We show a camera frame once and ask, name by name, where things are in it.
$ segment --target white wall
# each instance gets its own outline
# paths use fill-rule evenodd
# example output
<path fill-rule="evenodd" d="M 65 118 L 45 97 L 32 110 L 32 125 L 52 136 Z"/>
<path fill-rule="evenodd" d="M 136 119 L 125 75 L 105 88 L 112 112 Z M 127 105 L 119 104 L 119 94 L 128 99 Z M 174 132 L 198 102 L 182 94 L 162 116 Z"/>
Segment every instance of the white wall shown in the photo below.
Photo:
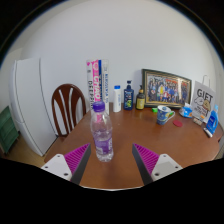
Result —
<path fill-rule="evenodd" d="M 223 77 L 221 61 L 205 35 L 181 13 L 157 1 L 62 3 L 29 26 L 11 47 L 11 54 L 18 48 L 22 48 L 18 59 L 41 57 L 43 92 L 52 123 L 51 96 L 62 83 L 77 85 L 89 109 L 85 64 L 89 58 L 109 59 L 110 102 L 113 86 L 120 84 L 124 89 L 127 80 L 132 80 L 136 96 L 142 68 L 187 77 L 192 89 L 195 81 L 202 82 L 207 75 L 210 87 L 216 91 L 218 85 L 220 90 L 217 79 Z M 5 60 L 0 86 L 4 85 L 2 77 L 9 74 L 9 65 L 10 60 Z M 7 87 L 4 93 L 0 110 L 8 101 Z M 222 97 L 218 96 L 218 101 L 223 104 Z"/>

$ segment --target blue bottle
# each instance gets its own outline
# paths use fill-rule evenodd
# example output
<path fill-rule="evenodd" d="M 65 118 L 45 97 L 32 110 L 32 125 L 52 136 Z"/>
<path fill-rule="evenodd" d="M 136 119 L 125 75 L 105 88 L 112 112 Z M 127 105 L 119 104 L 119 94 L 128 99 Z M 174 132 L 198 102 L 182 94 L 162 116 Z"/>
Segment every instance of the blue bottle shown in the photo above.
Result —
<path fill-rule="evenodd" d="M 215 129 L 218 126 L 218 106 L 215 105 L 214 110 L 211 112 L 211 115 L 208 119 L 206 128 L 211 134 L 215 133 Z"/>
<path fill-rule="evenodd" d="M 134 90 L 131 88 L 131 81 L 127 83 L 127 89 L 124 89 L 124 110 L 132 110 Z"/>

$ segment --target green container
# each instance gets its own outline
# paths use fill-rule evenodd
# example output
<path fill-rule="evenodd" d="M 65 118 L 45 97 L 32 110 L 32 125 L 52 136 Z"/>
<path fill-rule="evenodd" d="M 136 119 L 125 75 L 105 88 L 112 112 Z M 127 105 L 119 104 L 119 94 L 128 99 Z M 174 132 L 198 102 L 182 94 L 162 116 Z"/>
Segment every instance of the green container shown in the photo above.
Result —
<path fill-rule="evenodd" d="M 9 106 L 0 113 L 0 144 L 7 153 L 19 134 L 13 123 Z"/>

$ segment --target water bottle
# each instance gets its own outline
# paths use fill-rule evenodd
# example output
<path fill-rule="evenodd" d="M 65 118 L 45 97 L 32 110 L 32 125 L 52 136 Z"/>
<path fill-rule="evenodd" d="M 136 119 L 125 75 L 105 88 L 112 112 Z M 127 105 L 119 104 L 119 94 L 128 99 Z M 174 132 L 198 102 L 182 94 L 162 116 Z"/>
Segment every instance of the water bottle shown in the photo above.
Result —
<path fill-rule="evenodd" d="M 93 103 L 93 114 L 90 123 L 91 132 L 96 146 L 96 156 L 102 162 L 109 162 L 114 155 L 112 147 L 112 124 L 105 111 L 105 103 Z"/>

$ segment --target red object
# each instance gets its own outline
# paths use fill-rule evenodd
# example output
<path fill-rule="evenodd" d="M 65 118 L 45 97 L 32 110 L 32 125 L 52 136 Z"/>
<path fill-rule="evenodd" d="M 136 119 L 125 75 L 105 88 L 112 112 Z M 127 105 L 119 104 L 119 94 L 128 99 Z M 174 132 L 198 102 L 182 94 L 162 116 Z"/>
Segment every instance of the red object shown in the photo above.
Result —
<path fill-rule="evenodd" d="M 181 127 L 183 125 L 182 122 L 178 120 L 173 121 L 173 124 L 176 125 L 177 127 Z"/>

